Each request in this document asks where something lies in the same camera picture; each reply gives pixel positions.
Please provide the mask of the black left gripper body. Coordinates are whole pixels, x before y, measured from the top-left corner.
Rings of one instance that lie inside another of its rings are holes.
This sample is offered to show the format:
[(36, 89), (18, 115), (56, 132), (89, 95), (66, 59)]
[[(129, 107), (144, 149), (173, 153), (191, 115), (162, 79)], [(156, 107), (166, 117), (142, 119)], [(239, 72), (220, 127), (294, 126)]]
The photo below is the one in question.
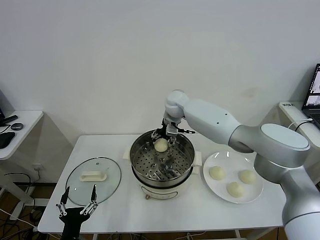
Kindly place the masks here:
[(61, 240), (79, 239), (82, 223), (90, 218), (89, 214), (81, 214), (83, 209), (83, 207), (67, 208), (65, 210), (66, 215), (61, 214), (59, 216), (64, 224)]

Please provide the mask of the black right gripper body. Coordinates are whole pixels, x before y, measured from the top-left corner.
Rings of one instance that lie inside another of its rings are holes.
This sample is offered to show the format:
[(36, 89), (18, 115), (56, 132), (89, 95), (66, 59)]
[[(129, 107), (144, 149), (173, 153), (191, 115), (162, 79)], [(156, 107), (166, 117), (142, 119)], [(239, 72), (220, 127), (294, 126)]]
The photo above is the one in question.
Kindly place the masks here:
[(167, 131), (167, 124), (165, 123), (165, 120), (162, 119), (161, 122), (161, 129), (165, 130), (165, 138), (170, 138), (170, 137), (176, 137), (177, 136), (177, 131), (176, 128), (171, 128), (171, 125), (169, 124), (169, 131)]

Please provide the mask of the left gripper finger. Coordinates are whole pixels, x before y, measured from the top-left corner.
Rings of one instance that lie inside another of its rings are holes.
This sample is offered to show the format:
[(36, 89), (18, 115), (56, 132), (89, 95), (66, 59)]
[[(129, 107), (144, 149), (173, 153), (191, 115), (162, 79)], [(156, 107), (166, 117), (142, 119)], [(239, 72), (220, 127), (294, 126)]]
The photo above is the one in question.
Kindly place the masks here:
[(98, 207), (96, 185), (93, 185), (89, 203), (80, 211), (81, 215), (91, 215)]
[(69, 191), (70, 191), (70, 187), (68, 186), (65, 189), (65, 192), (62, 194), (59, 203), (56, 204), (56, 207), (58, 208), (60, 216), (66, 216), (67, 215), (66, 204), (67, 204), (68, 197), (69, 197)]

